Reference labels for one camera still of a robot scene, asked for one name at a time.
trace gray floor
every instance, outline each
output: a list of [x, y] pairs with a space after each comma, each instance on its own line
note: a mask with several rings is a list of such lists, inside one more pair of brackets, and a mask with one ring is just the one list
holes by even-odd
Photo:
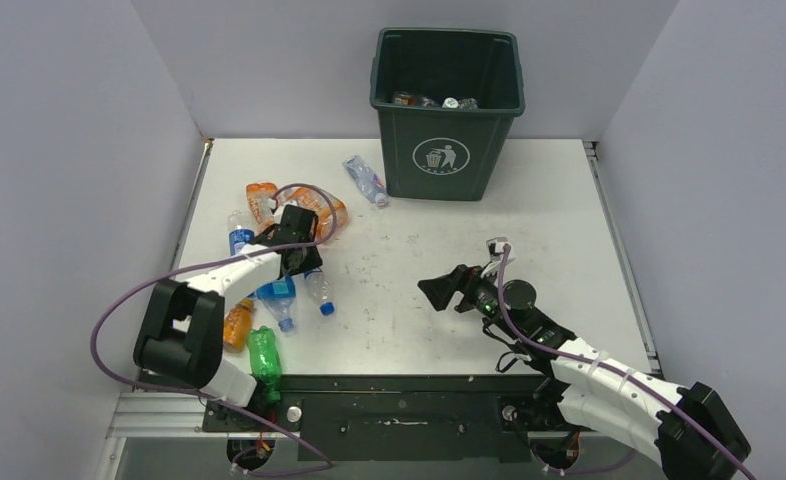
[[[117, 480], [237, 480], [228, 473], [225, 439], [152, 439], [131, 438], [125, 445]], [[296, 461], [295, 444], [282, 442], [265, 471], [310, 466]], [[582, 440], [582, 457], [577, 468], [609, 465], [621, 459], [626, 447], [606, 438]], [[543, 477], [539, 464], [500, 464], [493, 459], [467, 459], [457, 462], [335, 462], [326, 472], [305, 475], [303, 479], [401, 480], [408, 479], [525, 479], [560, 478], [557, 474]], [[643, 479], [665, 480], [664, 474], [650, 460], [638, 456], [617, 472], [599, 475], [578, 475], [580, 480]]]

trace cable tie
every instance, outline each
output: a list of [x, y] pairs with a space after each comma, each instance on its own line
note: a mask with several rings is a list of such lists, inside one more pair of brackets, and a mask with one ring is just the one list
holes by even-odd
[[610, 353], [606, 352], [605, 350], [599, 350], [599, 353], [596, 355], [596, 360], [594, 360], [593, 363], [590, 364], [590, 369], [587, 370], [587, 378], [592, 380], [593, 372], [595, 372], [596, 369], [599, 368], [599, 363], [602, 362], [603, 360], [608, 360], [609, 358], [611, 358]]
[[627, 368], [626, 369], [626, 374], [623, 375], [623, 381], [620, 382], [620, 388], [617, 389], [617, 393], [620, 393], [620, 392], [623, 391], [623, 387], [626, 386], [626, 382], [629, 381], [629, 377], [634, 375], [635, 373], [637, 373], [637, 370], [635, 370], [633, 368]]

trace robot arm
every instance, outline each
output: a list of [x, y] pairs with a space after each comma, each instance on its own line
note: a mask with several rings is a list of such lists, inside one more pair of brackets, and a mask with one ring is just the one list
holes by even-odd
[[[446, 309], [456, 292], [463, 293], [455, 311], [477, 310], [483, 316], [486, 332], [490, 327], [499, 328], [512, 340], [511, 348], [517, 358], [554, 379], [546, 398], [555, 399], [555, 406], [567, 423], [600, 431], [636, 449], [660, 465], [670, 480], [732, 478], [736, 468], [731, 462], [681, 417], [628, 377], [642, 382], [686, 412], [743, 461], [751, 447], [711, 388], [696, 383], [687, 389], [637, 372], [610, 358], [607, 352], [590, 346], [538, 309], [537, 293], [531, 284], [513, 280], [501, 288], [516, 329], [539, 345], [583, 356], [592, 363], [548, 353], [519, 341], [502, 316], [495, 285], [505, 244], [505, 238], [488, 242], [491, 261], [486, 267], [458, 265], [448, 275], [420, 281], [420, 290], [438, 311]], [[615, 374], [607, 366], [625, 375]]]
[[[280, 223], [255, 237], [238, 255], [246, 258], [186, 282], [162, 280], [152, 290], [134, 347], [134, 363], [160, 375], [241, 407], [246, 407], [257, 381], [222, 356], [222, 325], [226, 307], [258, 287], [284, 275], [322, 265], [316, 247], [258, 253], [279, 245], [309, 243], [317, 224], [314, 212], [284, 207]], [[186, 332], [173, 328], [189, 318]]]

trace green plastic bottle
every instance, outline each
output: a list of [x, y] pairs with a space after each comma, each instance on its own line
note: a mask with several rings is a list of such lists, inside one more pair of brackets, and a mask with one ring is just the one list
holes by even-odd
[[249, 333], [249, 361], [252, 375], [266, 385], [267, 403], [281, 401], [281, 359], [275, 346], [275, 332], [261, 327]]

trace green trash bin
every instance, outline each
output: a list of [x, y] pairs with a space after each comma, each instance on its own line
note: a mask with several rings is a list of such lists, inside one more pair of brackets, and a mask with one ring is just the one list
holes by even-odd
[[[475, 98], [478, 109], [394, 105], [394, 92]], [[517, 40], [504, 32], [388, 28], [378, 36], [370, 103], [387, 191], [481, 200], [514, 118], [525, 110]]]

